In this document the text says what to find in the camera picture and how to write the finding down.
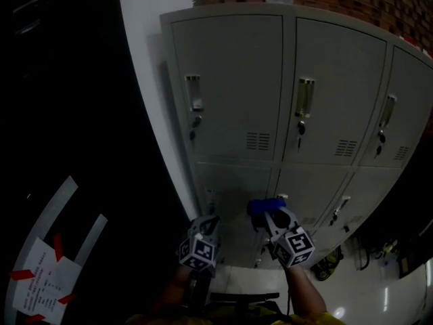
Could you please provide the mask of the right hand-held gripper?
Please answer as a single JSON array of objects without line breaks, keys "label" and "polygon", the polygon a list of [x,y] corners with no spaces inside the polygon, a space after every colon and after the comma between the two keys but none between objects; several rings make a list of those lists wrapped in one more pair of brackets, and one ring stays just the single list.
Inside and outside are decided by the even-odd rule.
[{"label": "right hand-held gripper", "polygon": [[251,221],[255,232],[266,229],[269,235],[267,248],[272,259],[277,259],[284,267],[294,267],[308,261],[315,250],[309,234],[286,207],[255,214]]}]

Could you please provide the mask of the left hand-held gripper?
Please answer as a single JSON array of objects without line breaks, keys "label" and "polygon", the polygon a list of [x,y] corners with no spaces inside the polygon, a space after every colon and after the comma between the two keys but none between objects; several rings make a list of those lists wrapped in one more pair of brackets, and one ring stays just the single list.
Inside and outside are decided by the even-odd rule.
[{"label": "left hand-held gripper", "polygon": [[205,215],[189,222],[179,245],[179,263],[203,276],[214,277],[221,246],[218,215]]}]

